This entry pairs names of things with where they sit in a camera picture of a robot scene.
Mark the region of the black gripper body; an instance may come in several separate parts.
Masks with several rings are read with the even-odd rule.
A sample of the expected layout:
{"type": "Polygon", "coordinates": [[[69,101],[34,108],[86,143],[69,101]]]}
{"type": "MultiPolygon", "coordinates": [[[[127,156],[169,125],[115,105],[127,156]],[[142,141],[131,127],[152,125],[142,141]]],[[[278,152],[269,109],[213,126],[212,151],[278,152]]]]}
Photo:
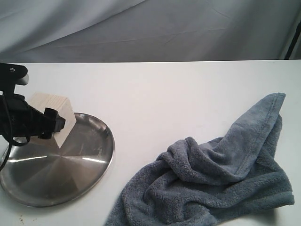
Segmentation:
{"type": "Polygon", "coordinates": [[[47,118],[30,106],[25,97],[14,94],[0,96],[0,134],[12,131],[13,137],[43,136],[47,133],[47,118]]]}

